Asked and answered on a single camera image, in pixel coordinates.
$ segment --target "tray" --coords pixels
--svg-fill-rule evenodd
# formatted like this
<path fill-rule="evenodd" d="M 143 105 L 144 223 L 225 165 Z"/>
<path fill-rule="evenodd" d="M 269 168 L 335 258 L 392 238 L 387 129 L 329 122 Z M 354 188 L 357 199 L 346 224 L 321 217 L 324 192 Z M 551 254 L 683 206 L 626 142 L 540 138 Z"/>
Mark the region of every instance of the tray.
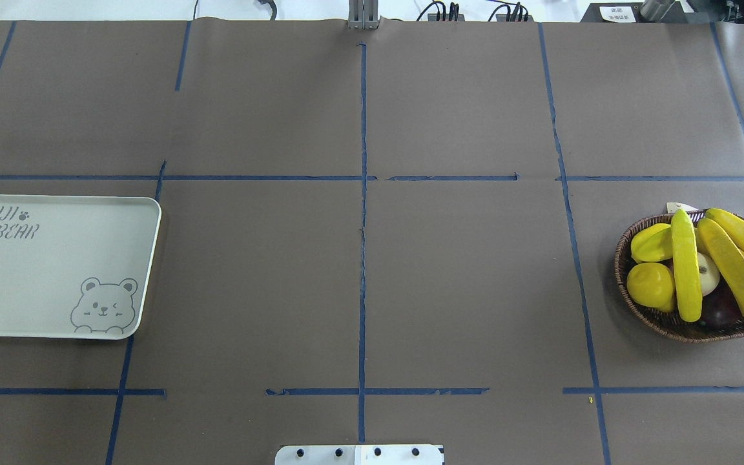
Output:
<path fill-rule="evenodd" d="M 132 335 L 161 215 L 146 197 L 0 195 L 0 336 Z"/>

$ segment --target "wicker basket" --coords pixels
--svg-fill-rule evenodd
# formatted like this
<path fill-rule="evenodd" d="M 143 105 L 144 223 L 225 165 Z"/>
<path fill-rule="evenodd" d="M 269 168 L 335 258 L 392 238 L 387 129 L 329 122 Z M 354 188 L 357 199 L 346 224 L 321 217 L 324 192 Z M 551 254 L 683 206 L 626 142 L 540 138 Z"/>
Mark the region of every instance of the wicker basket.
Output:
<path fill-rule="evenodd" d="M 688 214 L 690 214 L 691 220 L 695 224 L 705 217 L 705 210 L 697 210 Z M 711 342 L 744 338 L 744 323 L 737 323 L 735 326 L 727 327 L 726 329 L 709 329 L 699 324 L 682 321 L 682 318 L 679 317 L 679 312 L 659 312 L 659 310 L 637 304 L 631 299 L 628 294 L 628 288 L 626 288 L 626 277 L 628 276 L 628 272 L 631 271 L 631 268 L 635 267 L 636 263 L 630 255 L 630 242 L 633 236 L 641 230 L 657 223 L 670 224 L 671 218 L 673 218 L 672 214 L 661 214 L 643 218 L 643 220 L 639 220 L 629 227 L 624 235 L 622 235 L 622 238 L 619 239 L 619 244 L 616 246 L 616 254 L 614 255 L 614 273 L 616 274 L 616 284 L 619 287 L 619 291 L 622 292 L 625 302 L 628 303 L 628 308 L 631 309 L 633 315 L 636 315 L 639 320 L 651 327 L 656 333 L 676 339 L 677 341 Z"/>

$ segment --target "bear illustration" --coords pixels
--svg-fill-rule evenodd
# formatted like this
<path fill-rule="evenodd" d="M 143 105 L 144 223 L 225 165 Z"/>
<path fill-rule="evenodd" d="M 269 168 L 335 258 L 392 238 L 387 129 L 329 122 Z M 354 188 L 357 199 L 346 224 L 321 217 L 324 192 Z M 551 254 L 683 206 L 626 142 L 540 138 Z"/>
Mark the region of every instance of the bear illustration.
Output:
<path fill-rule="evenodd" d="M 82 282 L 82 297 L 70 313 L 75 333 L 122 335 L 134 321 L 136 281 L 130 278 L 118 284 L 103 284 L 97 278 Z"/>

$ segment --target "black cable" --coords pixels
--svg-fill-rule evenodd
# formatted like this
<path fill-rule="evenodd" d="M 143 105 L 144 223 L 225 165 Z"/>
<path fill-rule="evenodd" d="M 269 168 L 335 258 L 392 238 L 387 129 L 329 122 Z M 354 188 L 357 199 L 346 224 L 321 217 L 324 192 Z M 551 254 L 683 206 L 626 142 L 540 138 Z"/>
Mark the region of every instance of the black cable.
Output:
<path fill-rule="evenodd" d="M 426 8 L 421 12 L 420 15 L 418 15 L 419 17 L 418 17 L 418 19 L 416 21 L 421 21 L 421 18 L 423 17 L 424 13 L 426 13 L 426 11 L 428 11 L 432 7 L 432 5 L 435 5 L 435 8 L 438 8 L 438 10 L 439 10 L 438 11 L 438 21 L 442 21 L 441 18 L 442 17 L 446 17 L 446 5 L 443 2 L 432 2 L 429 5 L 426 5 Z M 443 15 L 440 12 L 440 9 L 441 8 L 444 9 Z"/>
<path fill-rule="evenodd" d="M 499 6 L 496 6 L 496 8 L 493 10 L 493 14 L 490 15 L 490 18 L 487 20 L 487 23 L 490 21 L 493 21 L 493 18 L 495 17 L 495 13 L 499 12 L 501 8 L 507 8 L 507 16 L 510 16 L 510 6 L 507 3 L 502 3 Z"/>
<path fill-rule="evenodd" d="M 520 16 L 519 12 L 521 11 L 521 9 L 522 9 L 522 4 L 516 3 L 516 8 L 513 8 L 513 20 L 512 20 L 513 22 L 515 22 L 517 18 L 519 18 Z"/>
<path fill-rule="evenodd" d="M 274 0 L 257 0 L 260 5 L 269 5 L 269 8 L 271 8 L 271 18 L 269 18 L 269 21 L 274 21 L 277 19 L 277 5 L 274 3 Z"/>

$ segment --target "lemon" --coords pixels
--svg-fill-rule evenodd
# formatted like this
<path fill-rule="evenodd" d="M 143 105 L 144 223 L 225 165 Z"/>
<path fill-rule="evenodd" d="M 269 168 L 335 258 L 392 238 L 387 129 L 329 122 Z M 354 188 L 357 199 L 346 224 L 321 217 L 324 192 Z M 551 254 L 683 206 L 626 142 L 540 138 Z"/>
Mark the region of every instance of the lemon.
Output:
<path fill-rule="evenodd" d="M 628 273 L 628 293 L 637 304 L 671 312 L 676 302 L 674 275 L 661 263 L 640 263 Z"/>

